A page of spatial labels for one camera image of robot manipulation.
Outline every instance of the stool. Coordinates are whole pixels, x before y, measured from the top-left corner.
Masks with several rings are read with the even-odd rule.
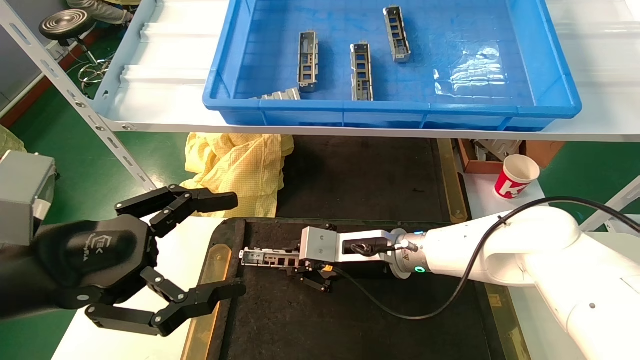
[[[102,82],[113,58],[113,55],[111,55],[106,59],[96,60],[80,38],[80,35],[89,31],[94,24],[95,20],[86,11],[71,9],[51,15],[44,19],[39,27],[40,33],[45,38],[57,41],[60,46],[69,47],[69,40],[75,40],[87,58],[89,58],[89,64],[78,72],[78,80],[81,83],[80,88],[85,96],[88,96],[84,89],[85,86]]]

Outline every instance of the stool seat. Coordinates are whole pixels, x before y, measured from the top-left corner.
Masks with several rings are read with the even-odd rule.
[[[44,19],[38,30],[49,40],[68,40],[86,33],[95,24],[86,11],[80,9],[63,10]]]

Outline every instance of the cardboard box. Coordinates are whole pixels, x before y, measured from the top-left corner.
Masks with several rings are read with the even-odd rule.
[[[546,168],[562,149],[564,142],[526,141],[520,145],[520,154],[532,158],[541,168]],[[476,150],[470,140],[458,139],[460,160],[468,174],[500,174],[501,161],[478,161]]]

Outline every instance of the green floor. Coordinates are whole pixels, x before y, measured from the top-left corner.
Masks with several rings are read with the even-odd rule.
[[[111,39],[93,49],[100,58],[114,51],[117,43]],[[56,159],[61,178],[48,223],[111,218],[116,202],[141,193],[120,162],[53,88],[11,130],[29,152]],[[119,133],[119,138],[159,186],[191,177],[184,171],[186,134]],[[548,196],[605,202],[640,174],[639,154],[640,143],[568,143],[542,172],[540,183]],[[633,206],[636,213],[639,205]],[[592,213],[579,206],[565,209],[578,219]],[[50,359],[73,315],[58,311],[0,323],[0,358]]]

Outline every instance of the person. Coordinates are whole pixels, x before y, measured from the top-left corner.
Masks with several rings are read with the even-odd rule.
[[[133,14],[127,10],[119,9],[102,0],[67,0],[67,4],[73,9],[86,11],[95,20],[114,25],[127,25],[133,19]]]

